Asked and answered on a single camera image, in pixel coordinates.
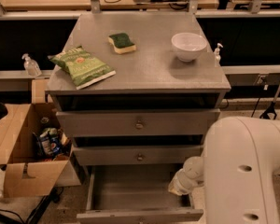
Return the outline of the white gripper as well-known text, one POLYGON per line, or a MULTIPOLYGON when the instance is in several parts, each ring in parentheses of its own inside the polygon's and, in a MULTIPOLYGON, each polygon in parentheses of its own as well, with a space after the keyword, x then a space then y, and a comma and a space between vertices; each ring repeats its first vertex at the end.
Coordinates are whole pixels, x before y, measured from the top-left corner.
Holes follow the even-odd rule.
POLYGON ((190 194, 194 188, 198 187, 197 174, 195 172, 187 172, 185 169, 180 169, 168 185, 168 191, 174 195, 181 196, 190 194))

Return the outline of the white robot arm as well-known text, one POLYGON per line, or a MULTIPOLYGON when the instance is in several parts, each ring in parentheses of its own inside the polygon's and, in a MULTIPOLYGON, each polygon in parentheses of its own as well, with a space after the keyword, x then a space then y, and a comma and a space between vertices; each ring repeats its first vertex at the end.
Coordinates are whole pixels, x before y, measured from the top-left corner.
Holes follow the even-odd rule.
POLYGON ((208 130, 201 156, 187 159, 168 186, 204 187, 207 224, 280 224, 273 176, 280 175, 280 120, 226 117, 208 130))

